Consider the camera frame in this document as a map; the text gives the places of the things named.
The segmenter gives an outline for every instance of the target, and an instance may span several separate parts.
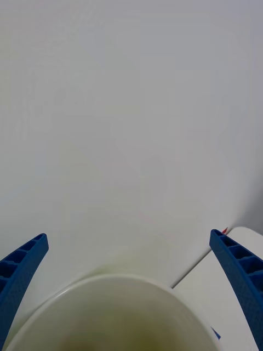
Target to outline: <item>blue plastic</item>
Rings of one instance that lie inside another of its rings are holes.
[[[212,230],[210,246],[238,298],[259,351],[263,351],[263,260]]]
[[[0,350],[26,289],[47,251],[47,236],[40,234],[0,261]]]

